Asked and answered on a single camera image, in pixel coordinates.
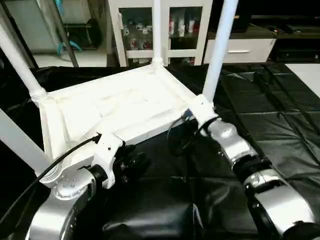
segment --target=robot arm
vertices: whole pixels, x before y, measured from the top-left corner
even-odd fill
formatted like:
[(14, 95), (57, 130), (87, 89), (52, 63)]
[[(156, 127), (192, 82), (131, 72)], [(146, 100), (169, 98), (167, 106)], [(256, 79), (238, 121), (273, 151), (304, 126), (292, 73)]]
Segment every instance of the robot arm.
[(190, 103), (189, 110), (199, 128), (215, 119), (201, 134), (219, 143), (244, 187), (248, 208), (263, 239), (320, 239), (320, 227), (306, 200), (279, 175), (271, 162), (260, 160), (233, 124), (218, 118), (213, 105), (203, 95)]
[(144, 154), (130, 158), (132, 146), (112, 133), (102, 134), (90, 146), (91, 163), (83, 160), (66, 168), (51, 187), (48, 199), (34, 215), (26, 240), (68, 240), (73, 235), (77, 216), (96, 195), (97, 189), (111, 188), (116, 181), (126, 182), (128, 170), (145, 169)]

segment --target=black cable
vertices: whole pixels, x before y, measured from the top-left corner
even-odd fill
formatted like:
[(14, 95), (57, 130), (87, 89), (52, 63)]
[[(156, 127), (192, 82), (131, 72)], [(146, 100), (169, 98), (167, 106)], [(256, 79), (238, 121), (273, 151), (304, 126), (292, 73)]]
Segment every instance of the black cable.
[(167, 134), (166, 134), (166, 139), (167, 139), (169, 151), (170, 151), (170, 153), (171, 153), (173, 156), (176, 156), (176, 157), (182, 156), (182, 155), (186, 152), (186, 150), (187, 150), (187, 148), (190, 146), (190, 144), (192, 144), (192, 142), (193, 142), (193, 141), (196, 139), (196, 137), (199, 135), (199, 133), (201, 132), (201, 130), (203, 130), (203, 129), (205, 129), (205, 128), (208, 128), (211, 123), (215, 122), (215, 121), (216, 121), (218, 118), (220, 118), (220, 117), (219, 117), (219, 116), (216, 116), (216, 117), (213, 117), (213, 118), (211, 118), (210, 120), (206, 121), (204, 124), (202, 124), (201, 127), (199, 127), (199, 128), (197, 129), (197, 131), (195, 131), (195, 133), (193, 134), (193, 136), (189, 138), (189, 141), (187, 141), (184, 145), (177, 147), (177, 146), (174, 146), (174, 145), (172, 145), (172, 144), (170, 143), (170, 132), (171, 132), (172, 128), (177, 124), (177, 122), (179, 122), (182, 118), (183, 118), (183, 117), (181, 116), (180, 118), (174, 120), (174, 121), (171, 123), (171, 125), (170, 125), (170, 127), (169, 127), (169, 129), (168, 129), (168, 132), (167, 132)]
[(30, 190), (32, 189), (48, 172), (50, 172), (51, 169), (53, 169), (56, 165), (58, 165), (60, 162), (62, 162), (63, 159), (65, 159), (69, 154), (77, 150), (78, 148), (82, 147), (83, 145), (86, 145), (90, 142), (95, 142), (96, 144), (99, 142), (99, 139), (101, 138), (101, 134), (98, 133), (97, 136), (94, 136), (92, 138), (89, 138), (78, 145), (71, 148), (66, 153), (62, 154), (60, 157), (58, 157), (46, 170), (43, 171), (24, 191), (20, 194), (20, 196), (11, 204), (11, 206), (8, 208), (8, 210), (5, 212), (3, 217), (0, 219), (0, 224), (2, 224), (5, 219), (10, 215), (11, 211), (14, 209), (14, 207), (17, 205), (17, 203), (22, 199), (22, 197)]

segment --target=tiled floor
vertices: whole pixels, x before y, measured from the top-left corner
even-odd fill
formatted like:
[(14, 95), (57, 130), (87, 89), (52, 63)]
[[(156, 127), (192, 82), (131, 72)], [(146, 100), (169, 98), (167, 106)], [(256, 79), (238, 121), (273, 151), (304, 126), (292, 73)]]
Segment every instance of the tiled floor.
[(320, 64), (286, 64), (320, 98)]
[[(84, 50), (83, 52), (75, 52), (74, 54), (79, 67), (107, 66), (107, 54), (105, 52), (98, 50)], [(40, 68), (48, 66), (73, 66), (67, 52), (62, 56), (57, 56), (57, 54), (35, 54), (34, 58)]]

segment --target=black fabric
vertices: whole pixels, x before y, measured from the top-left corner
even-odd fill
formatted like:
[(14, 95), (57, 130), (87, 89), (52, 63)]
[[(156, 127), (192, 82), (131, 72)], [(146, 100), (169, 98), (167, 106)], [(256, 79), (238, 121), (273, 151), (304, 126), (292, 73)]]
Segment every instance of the black fabric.
[[(168, 70), (199, 94), (207, 67), (169, 66)], [(125, 70), (50, 67), (34, 74), (44, 88), (53, 91)], [(39, 110), (29, 101), (19, 79), (6, 78), (1, 108), (42, 147)], [(13, 92), (17, 94), (14, 99), (10, 98)], [(306, 198), (319, 218), (320, 99), (285, 65), (236, 64), (223, 67), (214, 104), (223, 119), (235, 124), (256, 148), (260, 159), (271, 161)], [(145, 152), (151, 159), (147, 171), (137, 182), (116, 184), (104, 192), (99, 204), (91, 204), (93, 210), (88, 207), (79, 217), (81, 227), (76, 236), (112, 240), (259, 239), (243, 187), (218, 154), (216, 142), (198, 136), (185, 156), (174, 157), (163, 133), (138, 144), (135, 151)], [(8, 155), (6, 161), (13, 160)], [(1, 177), (6, 174), (1, 168)]]

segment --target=white cabinet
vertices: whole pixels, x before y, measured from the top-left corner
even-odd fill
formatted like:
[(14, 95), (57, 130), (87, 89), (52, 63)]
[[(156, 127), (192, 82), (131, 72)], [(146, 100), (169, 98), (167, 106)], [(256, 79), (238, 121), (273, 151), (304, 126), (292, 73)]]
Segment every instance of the white cabinet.
[[(152, 0), (108, 0), (121, 67), (151, 61)], [(162, 0), (161, 45), (165, 65), (200, 65), (213, 0)]]
[[(224, 63), (264, 63), (274, 47), (276, 39), (230, 39)], [(210, 63), (215, 40), (208, 40), (204, 64)]]

